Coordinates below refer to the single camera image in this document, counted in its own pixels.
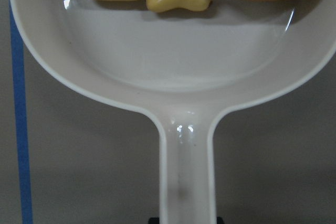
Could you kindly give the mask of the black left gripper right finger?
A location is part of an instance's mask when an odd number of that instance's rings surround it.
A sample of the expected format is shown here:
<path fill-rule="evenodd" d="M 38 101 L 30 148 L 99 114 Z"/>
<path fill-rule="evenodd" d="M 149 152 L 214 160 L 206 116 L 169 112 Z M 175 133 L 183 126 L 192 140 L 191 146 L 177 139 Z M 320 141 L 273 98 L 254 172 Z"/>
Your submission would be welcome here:
<path fill-rule="evenodd" d="M 223 221 L 223 219 L 221 217 L 217 217 L 216 218 L 216 223 L 217 224 L 224 224 L 224 221 Z"/>

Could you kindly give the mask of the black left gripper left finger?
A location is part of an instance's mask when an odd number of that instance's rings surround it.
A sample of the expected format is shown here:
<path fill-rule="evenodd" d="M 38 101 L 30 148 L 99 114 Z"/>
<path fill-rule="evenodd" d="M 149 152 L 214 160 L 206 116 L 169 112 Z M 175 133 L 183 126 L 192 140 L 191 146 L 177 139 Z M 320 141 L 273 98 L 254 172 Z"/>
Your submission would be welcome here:
<path fill-rule="evenodd" d="M 159 217 L 151 217 L 148 220 L 148 224 L 160 224 L 160 218 Z"/>

